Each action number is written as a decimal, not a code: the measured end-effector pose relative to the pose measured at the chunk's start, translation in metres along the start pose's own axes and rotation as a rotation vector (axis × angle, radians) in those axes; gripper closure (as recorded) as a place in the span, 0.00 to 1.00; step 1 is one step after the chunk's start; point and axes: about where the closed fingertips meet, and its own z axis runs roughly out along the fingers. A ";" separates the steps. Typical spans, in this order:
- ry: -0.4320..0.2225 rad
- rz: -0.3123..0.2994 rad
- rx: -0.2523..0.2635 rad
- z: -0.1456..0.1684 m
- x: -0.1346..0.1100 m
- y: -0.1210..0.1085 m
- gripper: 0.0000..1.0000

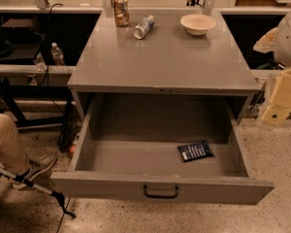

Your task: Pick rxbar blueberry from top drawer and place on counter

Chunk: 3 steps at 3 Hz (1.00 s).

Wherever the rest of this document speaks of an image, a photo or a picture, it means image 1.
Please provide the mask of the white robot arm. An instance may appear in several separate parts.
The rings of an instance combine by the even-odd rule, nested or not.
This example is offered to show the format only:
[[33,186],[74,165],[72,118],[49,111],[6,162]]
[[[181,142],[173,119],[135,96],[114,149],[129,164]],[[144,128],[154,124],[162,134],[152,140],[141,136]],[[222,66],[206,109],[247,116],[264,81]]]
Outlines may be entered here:
[[255,43],[253,49],[263,53],[272,51],[275,62],[285,66],[275,78],[273,93],[265,111],[260,115],[263,122],[280,125],[291,113],[291,10],[276,28],[268,31]]

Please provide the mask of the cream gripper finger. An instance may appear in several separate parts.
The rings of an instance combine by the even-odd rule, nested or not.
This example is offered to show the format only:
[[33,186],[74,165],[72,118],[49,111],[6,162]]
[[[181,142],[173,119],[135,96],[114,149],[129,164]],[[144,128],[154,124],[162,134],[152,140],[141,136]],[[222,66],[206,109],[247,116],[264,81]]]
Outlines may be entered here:
[[275,78],[275,87],[261,120],[269,125],[282,124],[291,113],[291,68]]
[[275,34],[277,28],[273,28],[262,36],[253,46],[253,49],[258,52],[267,53],[274,50],[275,47]]

